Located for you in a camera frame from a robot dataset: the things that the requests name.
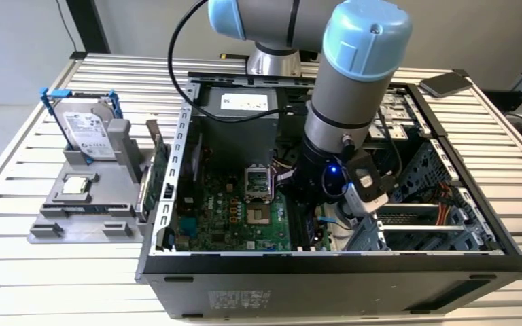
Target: power supply label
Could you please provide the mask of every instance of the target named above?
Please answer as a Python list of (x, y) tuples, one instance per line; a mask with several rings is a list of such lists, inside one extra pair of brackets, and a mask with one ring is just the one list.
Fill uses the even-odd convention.
[(93, 113), (65, 112), (68, 129), (76, 140), (77, 148), (90, 158), (114, 158), (114, 151), (105, 133), (104, 124)]
[(261, 94), (223, 94), (221, 110), (268, 111), (268, 96)]

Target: white wall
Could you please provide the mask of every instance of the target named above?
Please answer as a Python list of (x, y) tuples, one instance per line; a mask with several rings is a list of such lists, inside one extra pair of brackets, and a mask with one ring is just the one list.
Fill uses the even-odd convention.
[[(65, 1), (68, 27), (82, 49)], [(34, 104), (73, 51), (53, 0), (0, 0), (0, 104)]]
[[(193, 0), (96, 0), (110, 51), (130, 56), (166, 54), (176, 23)], [(219, 58), (219, 54), (248, 54), (252, 43), (220, 36), (208, 24), (207, 6), (185, 24), (174, 47), (178, 58)]]
[[(68, 27), (82, 49), (64, 0)], [(112, 52), (164, 56), (172, 28), (193, 0), (96, 0)], [(404, 66), (463, 68), (488, 88), (522, 72), (522, 0), (394, 0), (414, 19)], [(248, 54), (251, 42), (217, 35), (201, 8), (188, 22), (176, 56)], [(53, 0), (0, 0), (0, 104), (33, 104), (62, 69), (72, 44)]]
[[(483, 87), (507, 88), (522, 72), (522, 0), (392, 0), (414, 20), (404, 66), (463, 68)], [(176, 23), (193, 0), (96, 0), (112, 52), (164, 56)], [(248, 54), (249, 42), (208, 26), (205, 7), (188, 22), (174, 54)]]

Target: slotted metal surface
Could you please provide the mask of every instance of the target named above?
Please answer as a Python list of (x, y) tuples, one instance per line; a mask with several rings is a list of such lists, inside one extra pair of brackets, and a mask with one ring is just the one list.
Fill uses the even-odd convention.
[[(243, 73), (237, 60), (177, 60), (178, 81), (187, 71)], [(165, 73), (165, 61), (90, 54), (70, 62), (53, 87), (93, 92), (114, 89), (132, 136), (150, 147), (145, 119), (156, 118), (172, 136), (180, 97)], [(317, 66), (305, 65), (313, 77)], [(418, 83), (447, 71), (400, 69), (394, 81)], [(522, 249), (522, 138), (476, 87), (443, 99), (424, 98), (446, 128), (470, 171)], [(64, 162), (60, 130), (38, 105), (0, 158), (0, 325), (133, 325), (166, 323), (168, 315), (148, 286), (133, 283), (138, 244), (29, 244), (29, 226)], [(443, 317), (383, 319), (245, 320), (239, 324), (348, 323), (398, 325), (522, 324), (522, 280)]]

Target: label sticker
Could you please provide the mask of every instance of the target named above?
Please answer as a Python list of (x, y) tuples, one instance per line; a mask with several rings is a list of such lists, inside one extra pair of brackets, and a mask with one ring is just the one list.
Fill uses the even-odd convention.
[(65, 112), (64, 119), (81, 152), (90, 158), (114, 158), (100, 117), (93, 113)]
[(271, 290), (208, 291), (212, 309), (259, 309), (267, 308)]
[(82, 207), (62, 207), (61, 209), (65, 212), (70, 212), (70, 213), (82, 213), (82, 212), (85, 212), (85, 209), (82, 209)]
[(269, 99), (261, 94), (223, 94), (223, 110), (268, 111)]

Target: black cable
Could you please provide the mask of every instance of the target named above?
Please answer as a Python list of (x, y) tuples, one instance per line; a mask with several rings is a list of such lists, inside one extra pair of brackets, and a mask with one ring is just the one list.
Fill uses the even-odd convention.
[(391, 138), (388, 125), (386, 124), (386, 118), (384, 118), (384, 115), (382, 114), (380, 108), (378, 108), (378, 118), (379, 118), (379, 123), (382, 124), (382, 127), (384, 128), (386, 139), (390, 142), (391, 149), (394, 150), (394, 155), (396, 156), (398, 167), (396, 167), (396, 171), (392, 172), (392, 174), (394, 174), (394, 178), (398, 179), (398, 176), (402, 173), (402, 158), (399, 157), (398, 147), (396, 147), (396, 144), (394, 143), (394, 139)]
[(73, 37), (72, 37), (72, 34), (69, 32), (68, 25), (65, 23), (64, 13), (61, 12), (60, 0), (54, 0), (54, 2), (57, 4), (57, 10), (60, 11), (60, 17), (61, 17), (61, 22), (64, 24), (65, 32), (68, 33), (69, 39), (72, 40), (73, 52), (76, 52), (77, 51), (76, 42), (73, 41)]
[(412, 192), (411, 194), (408, 194), (406, 196), (406, 198), (402, 200), (402, 202), (408, 202), (410, 200), (412, 200), (412, 198), (415, 196), (418, 196), (419, 194), (423, 194), (424, 192), (427, 192), (428, 190), (435, 190), (436, 187), (439, 187), (439, 185), (431, 185), (430, 187), (423, 187), (422, 189), (418, 189), (415, 192)]
[(346, 192), (348, 190), (348, 187), (346, 186), (346, 189), (341, 191), (340, 194), (329, 194), (327, 189), (325, 189), (325, 171), (327, 171), (327, 166), (325, 168), (323, 169), (323, 172), (321, 172), (321, 190), (323, 190), (323, 193), (331, 198), (331, 199), (337, 199), (337, 198), (341, 198), (343, 195), (346, 195)]
[(332, 222), (332, 221), (321, 221), (321, 222), (335, 224), (336, 226), (339, 226), (340, 228), (343, 228), (344, 230), (351, 231), (351, 228), (347, 228), (346, 226), (343, 226), (343, 225), (339, 224), (337, 222)]
[(168, 55), (166, 55), (168, 75), (170, 76), (170, 82), (172, 82), (172, 85), (173, 85), (173, 87), (174, 87), (180, 97), (184, 99), (184, 101), (188, 103), (188, 105), (197, 112), (200, 112), (200, 114), (205, 115), (209, 119), (212, 119), (212, 120), (215, 120), (217, 122), (224, 122), (224, 123), (228, 123), (228, 124), (236, 124), (239, 122), (247, 122), (247, 121), (255, 120), (255, 119), (257, 119), (260, 117), (264, 117), (267, 115), (272, 115), (275, 113), (285, 112), (285, 110), (283, 110), (283, 109), (273, 109), (273, 110), (268, 110), (267, 112), (257, 113), (255, 115), (244, 117), (241, 119), (227, 120), (227, 119), (219, 118), (216, 115), (213, 115), (207, 110), (204, 110), (200, 106), (197, 106), (197, 104), (188, 98), (187, 94), (184, 93), (184, 90), (181, 89), (181, 87), (178, 85), (178, 82), (176, 81), (176, 76), (173, 74), (173, 69), (172, 69), (173, 47), (176, 45), (176, 39), (178, 38), (178, 34), (180, 34), (180, 31), (181, 31), (181, 28), (184, 27), (184, 24), (187, 23), (188, 19), (191, 19), (191, 16), (195, 14), (196, 10), (199, 10), (199, 8), (207, 3), (207, 1), (208, 0), (199, 0), (199, 2), (196, 2), (192, 5), (192, 7), (189, 8), (189, 10), (184, 14), (184, 16), (180, 18), (180, 22), (176, 25), (176, 28), (173, 29), (172, 36), (170, 36), (170, 42), (168, 44)]
[(346, 211), (343, 210), (343, 202), (341, 200), (337, 202), (337, 205), (336, 205), (336, 208), (337, 208), (337, 213), (347, 219), (355, 219), (355, 216), (352, 214), (348, 214), (346, 213)]

